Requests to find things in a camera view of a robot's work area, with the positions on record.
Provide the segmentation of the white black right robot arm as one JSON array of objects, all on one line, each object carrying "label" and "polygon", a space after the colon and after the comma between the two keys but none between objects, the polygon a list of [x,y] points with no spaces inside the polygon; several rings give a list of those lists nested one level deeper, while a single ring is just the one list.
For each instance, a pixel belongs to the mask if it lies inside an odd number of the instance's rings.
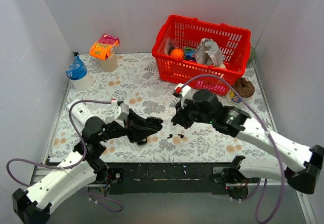
[{"label": "white black right robot arm", "polygon": [[233,183],[264,178],[283,181],[304,194],[314,193],[322,170],[322,146],[309,147],[266,130],[247,112],[223,106],[206,89],[194,92],[190,86],[179,84],[173,95],[179,99],[171,120],[174,125],[188,129],[194,123],[209,124],[219,133],[250,143],[268,154],[266,160],[235,157],[228,168],[216,174],[218,181]]}]

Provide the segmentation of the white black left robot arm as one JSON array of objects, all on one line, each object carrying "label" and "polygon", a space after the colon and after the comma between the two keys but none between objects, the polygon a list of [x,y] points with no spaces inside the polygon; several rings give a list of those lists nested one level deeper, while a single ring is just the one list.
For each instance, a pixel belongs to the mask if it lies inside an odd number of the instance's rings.
[{"label": "white black left robot arm", "polygon": [[12,194],[14,212],[23,223],[46,223],[51,213],[80,189],[111,179],[108,165],[100,158],[106,150],[102,142],[127,136],[131,143],[144,144],[148,136],[163,128],[162,123],[160,118],[144,119],[132,110],[123,125],[90,117],[85,122],[81,141],[55,169],[34,185]]}]

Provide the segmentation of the long black earbud charging case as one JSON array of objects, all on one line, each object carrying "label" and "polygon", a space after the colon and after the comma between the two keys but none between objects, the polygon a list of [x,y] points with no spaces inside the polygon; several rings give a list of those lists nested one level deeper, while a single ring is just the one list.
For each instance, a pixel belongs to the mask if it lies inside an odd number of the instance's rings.
[{"label": "long black earbud charging case", "polygon": [[152,123],[152,124],[162,124],[163,120],[161,118],[157,118],[157,117],[147,117],[146,122]]}]

